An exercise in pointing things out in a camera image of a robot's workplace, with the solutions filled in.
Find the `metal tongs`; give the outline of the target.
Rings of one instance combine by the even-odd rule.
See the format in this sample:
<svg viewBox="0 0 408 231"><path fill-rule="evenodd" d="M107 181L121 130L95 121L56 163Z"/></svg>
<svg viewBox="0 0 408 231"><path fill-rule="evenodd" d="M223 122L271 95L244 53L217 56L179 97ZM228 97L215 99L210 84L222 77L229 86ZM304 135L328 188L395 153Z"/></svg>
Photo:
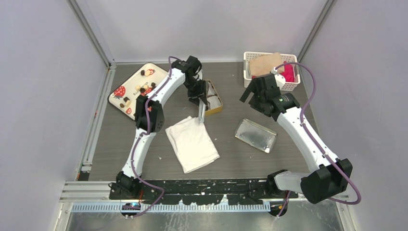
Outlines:
<svg viewBox="0 0 408 231"><path fill-rule="evenodd" d="M199 115L198 119L200 123L204 123L206 112L206 104L203 101L199 101Z"/></svg>

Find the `silver tin lid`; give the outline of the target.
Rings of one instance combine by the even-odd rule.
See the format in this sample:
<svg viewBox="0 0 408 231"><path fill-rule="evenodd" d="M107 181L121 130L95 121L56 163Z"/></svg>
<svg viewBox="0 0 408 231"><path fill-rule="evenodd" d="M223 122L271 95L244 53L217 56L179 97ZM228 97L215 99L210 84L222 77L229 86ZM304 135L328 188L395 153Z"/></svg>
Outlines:
<svg viewBox="0 0 408 231"><path fill-rule="evenodd" d="M265 153L270 153L277 140L277 133L244 118L235 130L235 137Z"/></svg>

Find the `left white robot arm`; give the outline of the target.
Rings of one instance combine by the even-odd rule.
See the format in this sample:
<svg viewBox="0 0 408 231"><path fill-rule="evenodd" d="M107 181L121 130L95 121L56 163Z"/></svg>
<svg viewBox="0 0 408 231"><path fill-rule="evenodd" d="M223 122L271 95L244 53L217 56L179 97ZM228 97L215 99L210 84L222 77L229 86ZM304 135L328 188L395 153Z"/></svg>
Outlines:
<svg viewBox="0 0 408 231"><path fill-rule="evenodd" d="M194 56L189 56L185 61L176 58L164 80L150 93L136 99L135 141L128 160L113 184L127 198L133 199L140 194L140 177L145 156L154 137L164 125L163 107L179 86L186 87L188 100L199 107L199 122L204 122L207 87L202 77L202 67L202 63Z"/></svg>

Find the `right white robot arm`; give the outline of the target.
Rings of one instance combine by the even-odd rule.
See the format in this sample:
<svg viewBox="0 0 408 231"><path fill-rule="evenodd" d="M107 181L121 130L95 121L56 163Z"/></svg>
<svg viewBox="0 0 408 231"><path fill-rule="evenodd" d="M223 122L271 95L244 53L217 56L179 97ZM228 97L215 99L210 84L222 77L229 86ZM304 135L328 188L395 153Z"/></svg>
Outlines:
<svg viewBox="0 0 408 231"><path fill-rule="evenodd" d="M309 172L293 173L286 169L268 175L267 191L278 198L285 191L303 194L317 204L343 193L349 185L353 166L339 159L310 127L299 102L291 93L281 93L273 74L252 79L240 97L251 108L271 117L294 141Z"/></svg>

